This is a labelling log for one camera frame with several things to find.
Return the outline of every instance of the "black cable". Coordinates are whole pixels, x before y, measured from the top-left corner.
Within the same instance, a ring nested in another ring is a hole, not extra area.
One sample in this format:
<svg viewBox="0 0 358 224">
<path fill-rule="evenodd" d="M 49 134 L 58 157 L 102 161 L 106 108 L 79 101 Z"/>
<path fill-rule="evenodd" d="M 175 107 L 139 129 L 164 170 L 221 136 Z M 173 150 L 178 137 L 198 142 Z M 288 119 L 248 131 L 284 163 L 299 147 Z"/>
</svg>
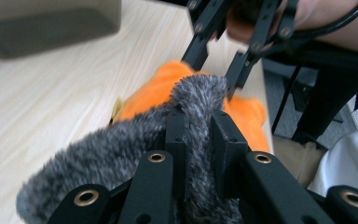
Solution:
<svg viewBox="0 0 358 224">
<path fill-rule="evenodd" d="M 320 35 L 327 35 L 336 30 L 341 29 L 342 27 L 348 25 L 350 22 L 354 21 L 358 17 L 358 5 L 356 8 L 351 10 L 348 14 L 346 14 L 343 18 L 338 21 L 332 22 L 328 25 L 325 25 L 321 28 L 306 30 L 306 31 L 296 31 L 293 33 L 292 38 L 307 38 L 313 39 Z"/>
<path fill-rule="evenodd" d="M 293 86 L 295 85 L 295 82 L 296 82 L 297 76 L 301 70 L 301 67 L 302 67 L 302 64 L 299 64 L 298 66 L 296 66 L 296 69 L 293 72 L 292 77 L 290 78 L 289 85 L 287 86 L 287 88 L 284 92 L 281 104 L 279 106 L 277 117 L 275 117 L 274 123 L 272 124 L 272 128 L 271 128 L 272 133 L 275 133 L 275 130 L 277 129 L 278 122 L 281 119 L 281 115 L 284 110 L 284 106 L 286 105 L 287 98 L 289 97 L 289 94 L 292 91 Z"/>
</svg>

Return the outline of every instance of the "wooden table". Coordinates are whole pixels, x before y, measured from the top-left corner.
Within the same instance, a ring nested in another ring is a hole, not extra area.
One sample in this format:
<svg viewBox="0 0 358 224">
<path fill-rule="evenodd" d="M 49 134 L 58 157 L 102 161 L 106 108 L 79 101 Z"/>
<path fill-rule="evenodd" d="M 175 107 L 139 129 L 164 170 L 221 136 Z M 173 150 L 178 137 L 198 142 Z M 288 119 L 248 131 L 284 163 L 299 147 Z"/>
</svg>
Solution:
<svg viewBox="0 0 358 224">
<path fill-rule="evenodd" d="M 159 66 L 180 60 L 192 30 L 182 7 L 123 1 L 118 34 L 0 61 L 0 223 L 21 223 L 15 198 L 22 183 L 58 150 L 104 127 L 118 97 L 126 99 Z M 210 44 L 203 69 L 224 75 L 239 43 Z M 242 95 L 265 105 L 261 64 Z M 265 131 L 271 146 L 269 121 Z"/>
</svg>

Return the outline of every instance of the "fluffy gray plush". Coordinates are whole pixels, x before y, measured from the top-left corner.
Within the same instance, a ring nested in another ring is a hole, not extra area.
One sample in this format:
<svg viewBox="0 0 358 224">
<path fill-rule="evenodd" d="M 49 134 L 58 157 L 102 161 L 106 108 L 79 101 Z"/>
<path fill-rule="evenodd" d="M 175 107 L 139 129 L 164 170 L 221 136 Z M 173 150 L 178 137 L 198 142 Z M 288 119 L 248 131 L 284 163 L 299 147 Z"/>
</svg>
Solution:
<svg viewBox="0 0 358 224">
<path fill-rule="evenodd" d="M 180 212 L 186 223 L 241 223 L 238 201 L 220 200 L 214 188 L 211 115 L 222 109 L 226 88 L 223 77 L 186 77 L 176 84 L 168 103 L 62 150 L 23 186 L 17 197 L 18 213 L 27 223 L 46 223 L 72 189 L 87 183 L 113 189 L 130 179 L 142 155 L 165 130 L 168 113 L 181 108 L 187 124 L 189 197 L 177 207 L 184 208 Z"/>
</svg>

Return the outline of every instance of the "black chair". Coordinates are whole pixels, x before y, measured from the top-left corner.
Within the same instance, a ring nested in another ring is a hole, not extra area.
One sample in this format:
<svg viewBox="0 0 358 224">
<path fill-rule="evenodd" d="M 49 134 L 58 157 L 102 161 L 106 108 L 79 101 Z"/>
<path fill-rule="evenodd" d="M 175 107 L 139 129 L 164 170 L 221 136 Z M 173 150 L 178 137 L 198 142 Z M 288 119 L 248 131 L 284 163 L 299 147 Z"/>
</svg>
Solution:
<svg viewBox="0 0 358 224">
<path fill-rule="evenodd" d="M 316 142 L 339 110 L 358 93 L 358 52 L 311 41 L 267 58 L 319 71 L 308 105 L 293 135 L 293 140 L 299 143 Z"/>
</svg>

